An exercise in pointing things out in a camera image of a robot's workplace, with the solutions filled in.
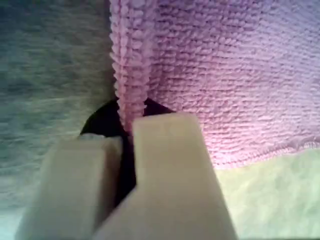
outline pink microfiber cloth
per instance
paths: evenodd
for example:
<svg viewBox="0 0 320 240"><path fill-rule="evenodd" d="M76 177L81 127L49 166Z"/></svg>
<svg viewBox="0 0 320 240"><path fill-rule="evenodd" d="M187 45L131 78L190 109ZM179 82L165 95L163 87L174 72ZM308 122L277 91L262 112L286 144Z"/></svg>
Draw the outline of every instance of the pink microfiber cloth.
<svg viewBox="0 0 320 240"><path fill-rule="evenodd" d="M320 146L320 3L112 0L116 94L128 131L155 100L196 114L212 163Z"/></svg>

